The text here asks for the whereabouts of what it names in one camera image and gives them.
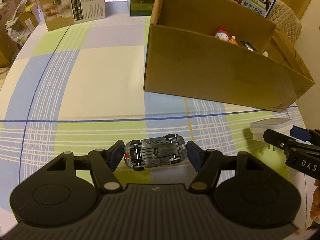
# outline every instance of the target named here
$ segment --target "black tire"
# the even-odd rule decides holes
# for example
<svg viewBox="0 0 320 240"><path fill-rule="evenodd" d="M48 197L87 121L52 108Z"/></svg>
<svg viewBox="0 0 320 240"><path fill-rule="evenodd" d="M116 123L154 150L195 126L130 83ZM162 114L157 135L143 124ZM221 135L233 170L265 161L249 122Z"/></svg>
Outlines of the black tire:
<svg viewBox="0 0 320 240"><path fill-rule="evenodd" d="M177 159L177 160L171 161L171 164L177 164L177 163L180 163L180 162L181 162L181 160L180 160L180 159Z"/></svg>
<svg viewBox="0 0 320 240"><path fill-rule="evenodd" d="M136 143L140 144L141 141L140 140L133 140L133 141L130 142L130 144L136 144Z"/></svg>
<svg viewBox="0 0 320 240"><path fill-rule="evenodd" d="M135 167L134 171L144 171L144 167Z"/></svg>
<svg viewBox="0 0 320 240"><path fill-rule="evenodd" d="M175 138L175 134L174 133L170 133L170 134L167 134L166 136L165 136L165 138L167 139L167 140L169 140L169 138Z"/></svg>

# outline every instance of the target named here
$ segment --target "table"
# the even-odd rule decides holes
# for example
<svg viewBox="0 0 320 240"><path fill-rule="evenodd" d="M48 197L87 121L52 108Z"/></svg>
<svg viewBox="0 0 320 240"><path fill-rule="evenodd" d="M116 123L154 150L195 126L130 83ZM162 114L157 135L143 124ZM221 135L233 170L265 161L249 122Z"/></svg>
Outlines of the table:
<svg viewBox="0 0 320 240"><path fill-rule="evenodd" d="M314 190L284 165L280 150L256 142L250 123L291 118L304 127L296 105L282 113L143 91L149 17L113 14L106 19L47 32L40 24L14 62L0 92L0 235L15 223L9 205L19 182L63 151L87 154L118 139L177 133L203 149L226 155L248 151L300 190L296 223L305 227ZM185 183L196 172L188 160L141 172L121 162L122 184ZM88 172L77 175L90 180ZM234 176L225 171L220 181Z"/></svg>

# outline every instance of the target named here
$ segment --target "plaid tablecloth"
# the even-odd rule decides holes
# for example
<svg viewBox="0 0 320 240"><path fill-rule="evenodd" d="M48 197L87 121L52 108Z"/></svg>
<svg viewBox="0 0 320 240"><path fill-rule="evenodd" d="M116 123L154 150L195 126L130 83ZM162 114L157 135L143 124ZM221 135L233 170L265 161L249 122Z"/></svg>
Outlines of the plaid tablecloth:
<svg viewBox="0 0 320 240"><path fill-rule="evenodd" d="M298 108L282 113L143 91L149 17L114 14L47 32L40 24L14 62L0 92L0 235L16 221L9 205L21 181L63 151L87 154L118 139L177 133L203 149L226 155L248 151L293 181L301 192L300 223L308 222L306 181L284 165L280 150L253 141L250 123L291 118L304 127ZM185 183L190 162L134 172L122 162L119 180ZM90 180L87 172L78 176ZM220 180L233 176L221 174Z"/></svg>

